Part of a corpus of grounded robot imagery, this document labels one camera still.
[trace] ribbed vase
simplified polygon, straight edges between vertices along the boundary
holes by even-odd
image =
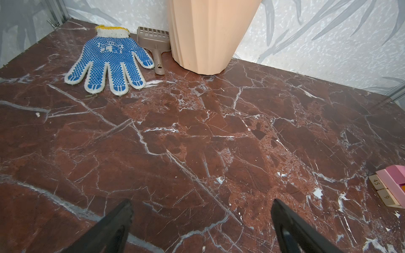
[[[185,69],[218,74],[226,68],[261,0],[168,0],[172,55]]]

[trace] glove cuff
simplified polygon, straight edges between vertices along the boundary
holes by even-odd
[[[96,26],[97,36],[105,38],[128,38],[129,30],[119,26]]]

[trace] litter scoop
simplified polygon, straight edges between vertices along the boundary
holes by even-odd
[[[147,27],[138,27],[138,45],[152,52],[155,73],[164,74],[162,53],[171,51],[169,32]]]

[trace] work glove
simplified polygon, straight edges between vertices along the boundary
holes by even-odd
[[[129,31],[122,27],[96,27],[97,36],[86,42],[77,62],[65,76],[68,84],[78,84],[87,78],[84,88],[91,94],[101,92],[105,86],[105,74],[111,91],[122,96],[128,92],[128,82],[135,89],[145,86],[135,58],[144,68],[153,68],[149,54],[129,37]]]

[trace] marble floor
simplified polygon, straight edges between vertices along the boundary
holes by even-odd
[[[405,211],[367,176],[405,164],[405,112],[375,93],[232,59],[163,54],[122,97],[64,74],[95,36],[71,20],[0,69],[0,247],[60,252],[119,202],[126,252],[279,252],[284,201],[344,252],[403,252]]]

